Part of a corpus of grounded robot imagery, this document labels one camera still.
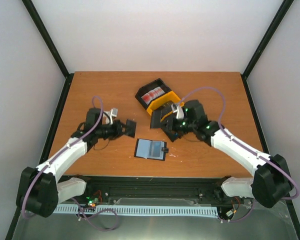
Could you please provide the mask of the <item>black bin with blue cards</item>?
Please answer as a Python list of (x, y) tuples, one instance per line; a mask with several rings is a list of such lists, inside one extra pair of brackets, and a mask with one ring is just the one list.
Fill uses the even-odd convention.
[(183, 135), (180, 132), (173, 130), (174, 126), (174, 120), (165, 120), (160, 123), (160, 128), (172, 143), (183, 137)]

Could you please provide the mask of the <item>black leather card holder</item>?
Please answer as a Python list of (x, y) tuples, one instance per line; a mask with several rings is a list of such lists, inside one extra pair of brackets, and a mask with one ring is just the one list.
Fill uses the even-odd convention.
[(165, 141), (138, 138), (134, 149), (134, 157), (141, 159), (165, 161), (169, 148)]

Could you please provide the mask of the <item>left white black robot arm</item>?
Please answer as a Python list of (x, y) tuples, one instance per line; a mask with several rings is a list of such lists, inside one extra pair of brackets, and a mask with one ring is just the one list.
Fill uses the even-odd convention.
[(90, 108), (85, 122), (79, 124), (60, 150), (37, 167), (26, 167), (21, 172), (16, 205), (25, 219), (35, 215), (47, 218), (59, 204), (76, 196), (85, 202), (93, 198), (94, 188), (85, 180), (72, 177), (60, 182), (60, 179), (99, 139), (114, 140), (124, 134), (125, 125), (116, 119), (117, 115), (117, 108), (109, 111)]

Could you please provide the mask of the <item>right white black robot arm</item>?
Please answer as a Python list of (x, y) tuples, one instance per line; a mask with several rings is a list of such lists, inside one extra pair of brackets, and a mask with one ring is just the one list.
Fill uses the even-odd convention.
[(252, 198), (272, 208), (293, 189), (283, 156), (258, 151), (219, 122), (208, 120), (198, 100), (187, 101), (184, 106), (173, 103), (171, 109), (172, 116), (166, 121), (168, 131), (180, 136), (194, 133), (199, 141), (225, 153), (250, 173), (250, 178), (229, 177), (221, 183), (220, 188), (227, 197)]

